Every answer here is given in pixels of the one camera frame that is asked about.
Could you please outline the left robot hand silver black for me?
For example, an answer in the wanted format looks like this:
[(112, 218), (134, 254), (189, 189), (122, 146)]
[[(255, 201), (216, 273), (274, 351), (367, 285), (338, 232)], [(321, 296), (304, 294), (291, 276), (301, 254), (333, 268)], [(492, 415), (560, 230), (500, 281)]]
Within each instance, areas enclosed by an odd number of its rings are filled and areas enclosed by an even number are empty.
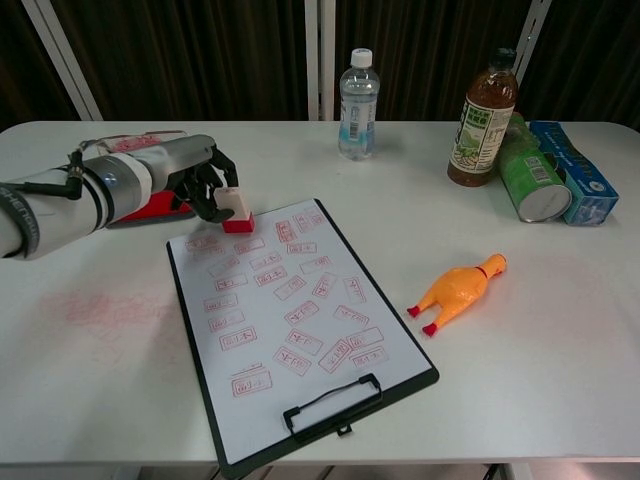
[(152, 178), (152, 192), (171, 191), (202, 220), (222, 223), (231, 208), (219, 207), (217, 189), (238, 187), (235, 163), (222, 153), (212, 137), (193, 135), (151, 147), (144, 163)]

